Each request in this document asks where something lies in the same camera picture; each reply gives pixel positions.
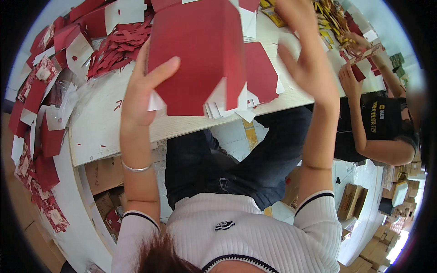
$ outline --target wooden tabletop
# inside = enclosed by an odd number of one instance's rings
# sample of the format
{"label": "wooden tabletop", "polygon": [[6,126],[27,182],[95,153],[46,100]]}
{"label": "wooden tabletop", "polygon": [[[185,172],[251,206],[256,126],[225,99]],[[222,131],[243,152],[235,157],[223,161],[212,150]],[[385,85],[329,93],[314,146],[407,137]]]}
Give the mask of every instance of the wooden tabletop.
{"label": "wooden tabletop", "polygon": [[[261,42],[273,67],[279,72],[285,92],[272,102],[253,109],[256,115],[311,104],[314,101],[312,97],[306,95],[296,85],[279,57],[277,57],[279,38],[289,43],[292,54],[297,58],[300,53],[298,39],[287,28],[276,27],[265,14],[259,12],[257,16],[257,41]],[[327,55],[332,64],[332,73],[335,76],[340,96],[344,97],[345,94],[338,81],[337,74],[345,61],[336,49],[329,50]],[[87,97],[85,103],[79,105],[73,113],[69,126],[69,142],[74,166],[80,166],[120,153],[121,107],[119,105],[124,98],[134,65],[134,62],[132,62],[122,71],[117,70],[106,75],[103,81],[100,81],[92,88],[92,95]],[[375,76],[367,77],[364,81],[363,93],[380,90],[380,86],[380,78]],[[214,120],[208,117],[160,116],[158,113],[157,118],[150,126],[150,141],[156,142],[173,138],[237,119],[240,119],[237,114]]]}

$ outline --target silver bracelet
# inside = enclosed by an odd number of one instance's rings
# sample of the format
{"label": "silver bracelet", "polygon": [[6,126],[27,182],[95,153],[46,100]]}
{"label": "silver bracelet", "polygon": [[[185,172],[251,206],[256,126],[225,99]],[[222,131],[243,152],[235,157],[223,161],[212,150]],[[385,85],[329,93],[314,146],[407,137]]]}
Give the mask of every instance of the silver bracelet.
{"label": "silver bracelet", "polygon": [[141,172],[145,172],[148,169],[150,169],[152,167],[153,163],[150,163],[150,165],[148,165],[147,167],[144,167],[142,169],[134,169],[134,168],[129,167],[128,165],[125,164],[123,159],[121,159],[121,164],[123,165],[123,168],[125,168],[126,170],[129,170],[129,171],[131,171],[133,173],[141,173]]}

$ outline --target floor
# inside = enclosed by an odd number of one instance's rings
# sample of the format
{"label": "floor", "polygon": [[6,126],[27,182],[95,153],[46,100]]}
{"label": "floor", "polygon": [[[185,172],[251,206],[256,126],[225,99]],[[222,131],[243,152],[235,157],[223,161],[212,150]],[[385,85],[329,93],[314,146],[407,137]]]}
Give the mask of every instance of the floor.
{"label": "floor", "polygon": [[[211,128],[220,145],[237,160],[242,161],[266,136],[268,129],[257,123],[244,123],[237,120],[220,126]],[[167,204],[166,188],[164,186],[165,166],[166,166],[166,141],[158,142],[158,148],[153,150],[154,164],[161,195],[161,221],[167,222],[172,213]],[[351,233],[351,238],[341,244],[338,260],[348,265],[350,264],[366,244],[372,238],[377,227],[382,224],[383,216],[378,213],[378,204],[381,199],[382,188],[382,167],[376,167],[368,160],[365,165],[356,167],[353,163],[345,161],[333,162],[332,182],[335,196],[336,209],[340,206],[346,184],[353,183],[368,189],[366,201],[357,221],[356,228]],[[275,203],[272,208],[273,218],[293,224],[294,214],[281,202]]]}

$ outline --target black trim on collar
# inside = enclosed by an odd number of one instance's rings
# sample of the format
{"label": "black trim on collar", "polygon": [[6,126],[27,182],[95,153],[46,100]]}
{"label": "black trim on collar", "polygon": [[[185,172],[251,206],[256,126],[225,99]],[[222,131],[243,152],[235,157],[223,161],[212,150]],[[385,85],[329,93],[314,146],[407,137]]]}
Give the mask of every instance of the black trim on collar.
{"label": "black trim on collar", "polygon": [[299,209],[298,209],[298,211],[296,212],[296,214],[295,214],[295,217],[296,217],[296,215],[298,215],[298,213],[300,212],[300,210],[304,207],[304,206],[306,206],[306,205],[308,205],[308,203],[310,203],[311,201],[314,201],[315,199],[317,199],[317,198],[320,198],[320,197],[323,197],[323,196],[332,196],[333,198],[334,198],[334,195],[332,194],[332,193],[322,193],[322,194],[317,194],[316,196],[313,196],[313,197],[311,197],[311,198],[309,198]]}
{"label": "black trim on collar", "polygon": [[250,262],[250,263],[257,263],[258,265],[263,266],[264,268],[266,268],[267,270],[269,270],[270,272],[273,273],[279,273],[279,271],[277,271],[275,268],[271,267],[270,265],[266,264],[265,262],[262,262],[256,258],[250,257],[250,256],[246,256],[246,255],[239,255],[239,254],[229,254],[229,255],[223,255],[220,257],[215,258],[214,260],[210,261],[207,265],[205,265],[202,268],[202,272],[206,272],[210,266],[212,266],[213,264],[217,263],[217,261],[219,260],[240,260],[242,262]]}
{"label": "black trim on collar", "polygon": [[124,217],[126,217],[126,216],[129,216],[129,215],[134,215],[134,216],[139,216],[139,217],[143,217],[144,219],[147,219],[147,220],[149,220],[158,230],[160,230],[160,228],[158,227],[158,225],[152,220],[152,219],[150,219],[149,217],[147,217],[147,216],[145,216],[144,214],[141,214],[141,213],[138,213],[138,212],[128,212],[128,213],[126,213],[124,216],[123,216],[123,218]]}

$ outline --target pile of red strips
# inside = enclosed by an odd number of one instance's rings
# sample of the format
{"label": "pile of red strips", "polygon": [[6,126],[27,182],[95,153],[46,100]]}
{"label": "pile of red strips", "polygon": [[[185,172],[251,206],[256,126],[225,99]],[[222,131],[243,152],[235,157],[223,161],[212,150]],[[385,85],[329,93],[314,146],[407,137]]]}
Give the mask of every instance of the pile of red strips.
{"label": "pile of red strips", "polygon": [[152,19],[151,14],[145,17],[144,22],[115,26],[111,34],[102,41],[99,50],[91,55],[88,79],[119,69],[136,60],[140,48],[152,31]]}

